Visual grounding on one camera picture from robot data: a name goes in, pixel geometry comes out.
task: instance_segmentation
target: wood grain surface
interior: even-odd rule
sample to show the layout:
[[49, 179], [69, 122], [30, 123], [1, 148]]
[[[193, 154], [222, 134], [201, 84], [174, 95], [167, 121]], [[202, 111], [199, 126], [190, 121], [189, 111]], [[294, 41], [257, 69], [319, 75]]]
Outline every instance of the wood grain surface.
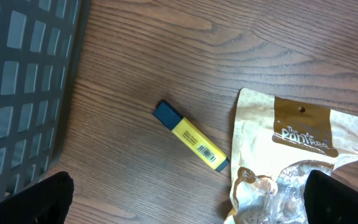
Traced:
[[[67, 223], [222, 223], [230, 173], [152, 116], [162, 98], [231, 153], [241, 88], [358, 116], [358, 1], [92, 0], [60, 170]], [[358, 190], [358, 162], [333, 176]]]

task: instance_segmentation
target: brown label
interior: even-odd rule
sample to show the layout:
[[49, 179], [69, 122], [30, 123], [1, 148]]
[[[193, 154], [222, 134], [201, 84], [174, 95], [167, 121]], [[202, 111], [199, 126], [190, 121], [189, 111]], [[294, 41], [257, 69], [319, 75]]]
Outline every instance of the brown label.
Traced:
[[333, 148], [330, 112], [321, 106], [275, 97], [272, 139], [286, 146], [337, 157], [338, 151]]

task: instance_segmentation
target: snack package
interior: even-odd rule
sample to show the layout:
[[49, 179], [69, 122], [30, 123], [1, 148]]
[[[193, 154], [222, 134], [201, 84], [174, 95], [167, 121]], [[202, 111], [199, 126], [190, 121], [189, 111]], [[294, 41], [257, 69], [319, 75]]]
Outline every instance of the snack package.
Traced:
[[243, 88], [232, 142], [233, 209], [224, 223], [308, 223], [310, 172], [331, 175], [357, 160], [357, 116]]

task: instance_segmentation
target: brown wooden surface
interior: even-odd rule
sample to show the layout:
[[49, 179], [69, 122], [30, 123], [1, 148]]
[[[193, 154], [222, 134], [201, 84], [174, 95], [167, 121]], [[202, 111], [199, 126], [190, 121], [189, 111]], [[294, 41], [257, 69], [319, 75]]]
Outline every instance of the brown wooden surface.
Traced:
[[[67, 223], [222, 223], [211, 170], [151, 112], [165, 98], [228, 155], [243, 87], [358, 116], [358, 1], [93, 0], [65, 148]], [[334, 172], [358, 190], [358, 162]]]

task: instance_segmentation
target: barcode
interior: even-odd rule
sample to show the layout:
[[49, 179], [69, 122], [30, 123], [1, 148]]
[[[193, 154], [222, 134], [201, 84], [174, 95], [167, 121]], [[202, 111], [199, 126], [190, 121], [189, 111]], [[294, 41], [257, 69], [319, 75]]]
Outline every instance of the barcode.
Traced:
[[209, 150], [204, 145], [198, 146], [197, 151], [199, 151], [203, 156], [205, 156], [205, 158], [210, 162], [213, 162], [216, 159], [215, 155], [211, 152], [211, 150]]

